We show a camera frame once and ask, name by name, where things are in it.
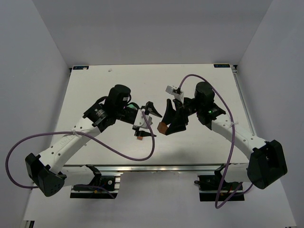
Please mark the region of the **brown wood block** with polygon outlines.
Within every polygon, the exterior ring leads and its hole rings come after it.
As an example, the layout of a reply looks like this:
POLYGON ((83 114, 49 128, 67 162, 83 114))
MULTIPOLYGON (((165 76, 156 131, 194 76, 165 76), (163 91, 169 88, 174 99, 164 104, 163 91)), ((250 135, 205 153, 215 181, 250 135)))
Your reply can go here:
POLYGON ((159 133, 165 135, 168 130, 168 126, 164 122, 159 122, 159 124, 157 126, 157 130, 159 133))

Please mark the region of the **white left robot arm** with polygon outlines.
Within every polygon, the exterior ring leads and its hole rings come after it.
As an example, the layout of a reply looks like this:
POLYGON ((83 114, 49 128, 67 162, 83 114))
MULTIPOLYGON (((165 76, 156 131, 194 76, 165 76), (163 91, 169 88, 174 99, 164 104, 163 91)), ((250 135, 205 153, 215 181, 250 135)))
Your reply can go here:
POLYGON ((152 116, 161 117, 153 102, 139 107, 131 103, 131 90, 124 85, 115 85, 107 96, 99 98, 88 108, 73 127, 64 132, 63 137, 38 155, 25 158, 29 177, 46 197, 53 196, 65 186, 85 189, 103 189, 101 172, 93 165, 83 165, 65 169, 66 162, 90 140, 117 120, 131 124, 136 137, 150 136, 153 140, 152 116))

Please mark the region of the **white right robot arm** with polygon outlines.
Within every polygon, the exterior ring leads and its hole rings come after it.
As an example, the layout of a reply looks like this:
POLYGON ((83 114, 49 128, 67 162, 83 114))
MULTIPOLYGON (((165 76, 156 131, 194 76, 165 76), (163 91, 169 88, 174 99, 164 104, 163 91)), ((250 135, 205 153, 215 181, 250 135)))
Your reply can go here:
POLYGON ((215 93, 209 83, 197 83, 194 98, 184 97, 179 88, 170 85, 166 92, 174 99, 167 99, 164 117, 158 125, 160 133, 170 135, 185 131, 188 117, 196 114, 202 125, 233 142, 248 158, 248 163, 229 164, 227 171, 223 167, 215 171, 224 183, 251 182, 257 188, 265 189, 287 174, 281 143, 255 136, 231 121, 229 115, 215 104, 215 93))

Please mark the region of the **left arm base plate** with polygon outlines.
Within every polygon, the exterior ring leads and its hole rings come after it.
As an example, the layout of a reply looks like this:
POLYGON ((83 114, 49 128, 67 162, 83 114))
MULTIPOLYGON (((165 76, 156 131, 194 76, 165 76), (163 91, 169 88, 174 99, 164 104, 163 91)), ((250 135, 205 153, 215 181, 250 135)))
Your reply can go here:
POLYGON ((114 200, 120 188, 121 172, 102 172, 100 180, 88 184, 88 187, 73 186, 71 199, 114 200))

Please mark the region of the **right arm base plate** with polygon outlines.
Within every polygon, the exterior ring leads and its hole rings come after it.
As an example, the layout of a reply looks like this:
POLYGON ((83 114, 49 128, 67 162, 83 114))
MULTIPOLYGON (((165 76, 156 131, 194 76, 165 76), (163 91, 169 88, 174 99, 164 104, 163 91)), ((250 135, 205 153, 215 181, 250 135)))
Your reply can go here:
MULTIPOLYGON (((220 179, 215 175, 200 175, 194 181, 194 184, 199 188, 199 199, 201 202, 215 202, 220 179)), ((219 202, 227 199, 233 191, 238 187, 238 182, 224 182, 219 194, 219 202)))

